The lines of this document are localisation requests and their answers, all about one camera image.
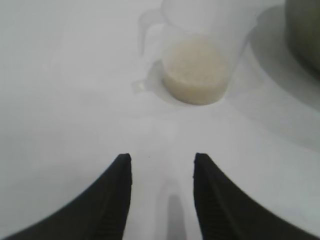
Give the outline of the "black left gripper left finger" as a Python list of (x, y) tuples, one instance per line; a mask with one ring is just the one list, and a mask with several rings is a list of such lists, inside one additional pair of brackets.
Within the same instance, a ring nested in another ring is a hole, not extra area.
[(121, 240), (132, 192), (132, 159), (119, 154), (79, 196), (8, 240)]

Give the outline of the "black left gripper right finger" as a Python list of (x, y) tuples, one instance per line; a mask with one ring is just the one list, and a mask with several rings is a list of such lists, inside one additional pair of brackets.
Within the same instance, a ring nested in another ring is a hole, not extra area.
[(194, 159), (193, 198), (204, 240), (316, 240), (254, 201), (205, 153)]

